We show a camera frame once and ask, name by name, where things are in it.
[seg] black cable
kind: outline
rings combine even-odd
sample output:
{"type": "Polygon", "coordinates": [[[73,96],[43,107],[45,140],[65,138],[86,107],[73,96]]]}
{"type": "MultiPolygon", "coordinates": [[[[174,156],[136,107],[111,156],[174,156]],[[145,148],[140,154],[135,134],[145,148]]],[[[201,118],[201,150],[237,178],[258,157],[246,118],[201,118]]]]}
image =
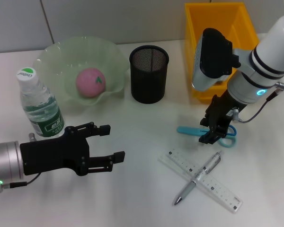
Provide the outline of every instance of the black cable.
{"type": "Polygon", "coordinates": [[[39,176],[41,175],[41,173],[39,173],[37,176],[35,176],[31,181],[27,182],[27,184],[29,185],[30,183],[32,183],[35,179],[37,179],[39,176]]]}
{"type": "Polygon", "coordinates": [[[9,184],[9,188],[18,188],[18,187],[22,187],[22,186],[27,186],[28,184],[32,183],[35,179],[37,179],[40,176],[41,173],[39,173],[37,176],[35,176],[31,181],[26,182],[13,182],[9,184]]]}
{"type": "Polygon", "coordinates": [[[240,120],[241,123],[248,123],[250,122],[251,120],[253,120],[260,112],[261,110],[263,110],[264,106],[269,102],[271,101],[272,99],[274,99],[275,97],[277,97],[279,95],[279,90],[275,90],[273,93],[270,94],[270,96],[267,97],[266,101],[264,102],[264,104],[261,106],[261,108],[258,110],[258,112],[256,112],[255,115],[253,115],[252,118],[250,118],[249,120],[247,121],[242,121],[240,120]]]}
{"type": "Polygon", "coordinates": [[[258,110],[258,112],[256,112],[256,114],[253,115],[252,118],[250,118],[250,119],[247,120],[247,121],[240,121],[240,122],[241,122],[241,123],[248,123],[248,122],[250,122],[251,120],[253,120],[253,119],[261,112],[261,110],[263,110],[264,106],[265,106],[267,103],[268,103],[268,101],[266,100],[266,101],[264,102],[264,104],[261,106],[261,108],[258,110]]]}

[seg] black mesh pen holder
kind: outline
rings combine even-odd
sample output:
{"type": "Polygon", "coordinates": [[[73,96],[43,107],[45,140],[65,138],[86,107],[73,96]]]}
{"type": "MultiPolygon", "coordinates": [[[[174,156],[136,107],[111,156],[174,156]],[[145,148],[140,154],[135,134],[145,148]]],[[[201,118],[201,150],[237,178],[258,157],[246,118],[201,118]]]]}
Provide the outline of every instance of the black mesh pen holder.
{"type": "Polygon", "coordinates": [[[169,56],[158,46],[145,45],[133,50],[131,64],[131,88],[135,100],[144,104],[160,101],[165,93],[169,56]]]}

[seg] green glass bowl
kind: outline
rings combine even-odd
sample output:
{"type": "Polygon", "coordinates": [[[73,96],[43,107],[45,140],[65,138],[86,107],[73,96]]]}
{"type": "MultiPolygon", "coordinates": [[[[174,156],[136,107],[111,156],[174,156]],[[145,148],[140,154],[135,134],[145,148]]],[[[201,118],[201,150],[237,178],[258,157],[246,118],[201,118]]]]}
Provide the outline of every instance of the green glass bowl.
{"type": "Polygon", "coordinates": [[[38,77],[59,103],[75,100],[82,105],[94,105],[101,98],[121,91],[129,66],[116,44],[92,36],[72,37],[53,44],[33,64],[38,77]],[[105,76],[106,90],[97,97],[83,97],[77,91],[77,75],[86,68],[97,68],[105,76]]]}

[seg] silver pen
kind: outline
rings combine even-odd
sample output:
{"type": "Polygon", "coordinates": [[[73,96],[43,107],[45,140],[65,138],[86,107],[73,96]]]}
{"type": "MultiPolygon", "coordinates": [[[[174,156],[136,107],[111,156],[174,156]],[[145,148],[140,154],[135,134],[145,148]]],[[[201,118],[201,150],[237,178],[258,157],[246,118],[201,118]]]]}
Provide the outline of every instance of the silver pen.
{"type": "Polygon", "coordinates": [[[179,196],[176,198],[175,205],[180,203],[195,188],[196,181],[199,181],[204,175],[209,174],[220,161],[221,152],[217,152],[198,170],[195,177],[182,189],[179,196]]]}

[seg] blue scissors handle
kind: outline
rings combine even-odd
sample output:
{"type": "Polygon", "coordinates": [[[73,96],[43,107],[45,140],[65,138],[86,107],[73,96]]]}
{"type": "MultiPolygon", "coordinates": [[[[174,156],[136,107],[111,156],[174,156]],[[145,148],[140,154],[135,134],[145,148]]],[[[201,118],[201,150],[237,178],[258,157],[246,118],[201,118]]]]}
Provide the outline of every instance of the blue scissors handle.
{"type": "MultiPolygon", "coordinates": [[[[231,140],[231,144],[225,144],[223,142],[224,138],[221,138],[218,140],[219,144],[225,148],[232,148],[237,143],[237,139],[236,139],[237,130],[232,125],[229,125],[229,127],[233,130],[233,133],[227,133],[227,136],[225,137],[225,139],[231,140]]],[[[199,128],[192,128],[192,127],[186,127],[186,126],[179,126],[177,128],[178,133],[191,135],[191,136],[199,136],[199,137],[205,135],[208,131],[209,129],[199,129],[199,128]]]]}

